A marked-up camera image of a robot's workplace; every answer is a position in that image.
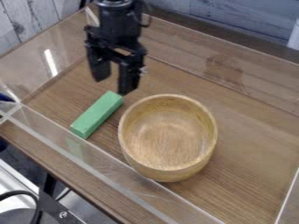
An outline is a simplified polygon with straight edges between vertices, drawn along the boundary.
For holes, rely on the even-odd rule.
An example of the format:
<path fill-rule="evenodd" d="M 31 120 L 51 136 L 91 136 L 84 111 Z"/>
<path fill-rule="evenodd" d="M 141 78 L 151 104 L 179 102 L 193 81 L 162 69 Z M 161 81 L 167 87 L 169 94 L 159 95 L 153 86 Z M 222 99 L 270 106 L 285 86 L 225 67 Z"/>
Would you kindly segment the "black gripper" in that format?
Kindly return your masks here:
<path fill-rule="evenodd" d="M 119 64 L 118 93 L 127 95 L 139 87 L 143 57 L 147 50 L 139 42 L 143 23 L 143 0 L 95 0 L 99 26 L 87 25 L 86 47 L 88 66 L 95 82 L 111 75 L 110 61 L 118 57 L 117 48 L 130 51 L 130 57 Z"/>

